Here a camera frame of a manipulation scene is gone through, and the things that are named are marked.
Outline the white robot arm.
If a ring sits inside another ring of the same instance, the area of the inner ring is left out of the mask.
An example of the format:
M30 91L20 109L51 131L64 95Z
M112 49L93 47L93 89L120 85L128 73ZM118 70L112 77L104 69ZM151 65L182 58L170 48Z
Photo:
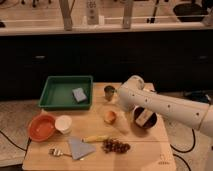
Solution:
M144 87L144 80L133 75L117 89L124 111L131 111L135 106L140 106L169 117L209 136L213 146L213 105L159 95L145 90Z

